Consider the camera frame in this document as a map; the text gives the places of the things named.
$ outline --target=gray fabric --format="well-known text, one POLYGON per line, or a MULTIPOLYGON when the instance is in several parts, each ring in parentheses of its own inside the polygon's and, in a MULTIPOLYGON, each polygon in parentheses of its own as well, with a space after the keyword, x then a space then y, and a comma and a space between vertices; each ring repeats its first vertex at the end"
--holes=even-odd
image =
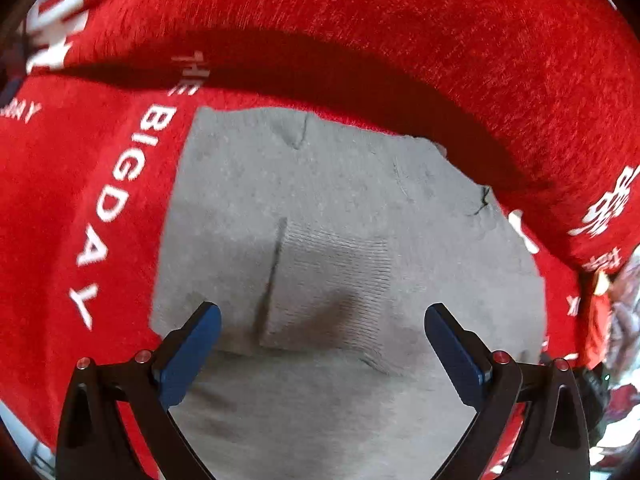
POLYGON ((424 337, 426 307, 524 360, 545 327, 522 240, 433 144, 278 108, 196 115, 152 328, 201 298, 231 353, 172 413, 226 479, 429 478, 472 410, 424 337))

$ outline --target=gray sweater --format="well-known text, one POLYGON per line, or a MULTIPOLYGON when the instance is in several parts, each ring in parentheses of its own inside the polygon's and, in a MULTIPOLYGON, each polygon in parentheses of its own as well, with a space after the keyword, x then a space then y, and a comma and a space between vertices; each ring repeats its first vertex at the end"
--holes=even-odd
POLYGON ((445 303, 535 362, 543 282, 486 188, 425 139, 280 108, 201 108, 152 328, 202 298, 223 334, 172 409, 219 480, 430 478, 470 422, 422 320, 445 303))

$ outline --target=fuzzy red fabric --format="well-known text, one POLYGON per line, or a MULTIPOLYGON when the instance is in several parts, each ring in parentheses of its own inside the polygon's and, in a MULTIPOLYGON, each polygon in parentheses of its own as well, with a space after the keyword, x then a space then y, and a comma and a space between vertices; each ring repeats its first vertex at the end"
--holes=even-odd
POLYGON ((76 359, 158 342, 159 239, 198 105, 289 106, 446 146, 524 211, 554 356, 576 350, 566 263, 613 269, 638 241, 640 52, 606 0, 40 0, 27 22, 44 49, 0 111, 0 398, 47 444, 76 359), (141 174, 116 181, 153 104, 177 111, 141 174), (127 203, 105 222, 97 200, 116 185, 127 203), (594 204, 601 231, 568 235, 594 204), (79 266, 89 225, 108 254, 79 266))

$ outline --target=metal bolt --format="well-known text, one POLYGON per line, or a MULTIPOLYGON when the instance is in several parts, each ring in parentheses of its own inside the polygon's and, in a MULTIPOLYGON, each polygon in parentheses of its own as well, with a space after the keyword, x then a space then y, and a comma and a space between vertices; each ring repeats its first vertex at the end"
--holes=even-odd
POLYGON ((78 359, 78 362, 76 363, 76 368, 78 370, 84 370, 85 368, 88 368, 90 364, 91 364, 91 358, 81 357, 78 359))
POLYGON ((565 372, 569 369, 569 363, 564 359, 556 359, 556 368, 561 372, 565 372))
POLYGON ((137 363, 144 364, 151 359, 151 351, 141 350, 136 354, 135 360, 137 363))
POLYGON ((511 356, 504 350, 496 350, 492 354, 492 357, 494 358, 494 361, 499 365, 505 365, 511 361, 511 356))

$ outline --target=blue gripper pad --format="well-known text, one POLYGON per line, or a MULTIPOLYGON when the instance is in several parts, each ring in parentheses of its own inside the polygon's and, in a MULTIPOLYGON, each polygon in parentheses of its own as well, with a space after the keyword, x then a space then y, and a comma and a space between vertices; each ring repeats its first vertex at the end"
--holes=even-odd
POLYGON ((191 326, 191 319, 181 330, 191 330, 176 353, 160 370, 158 390, 160 404, 168 410, 170 406, 180 404, 188 387, 198 375, 204 361, 211 352, 212 346, 220 336, 222 315, 217 305, 203 304, 200 319, 191 326))
POLYGON ((479 411, 484 399, 484 375, 454 332, 456 329, 458 333, 463 332, 462 328, 449 314, 457 325, 452 328, 438 312, 439 305, 431 305, 424 314, 424 332, 460 400, 479 411))

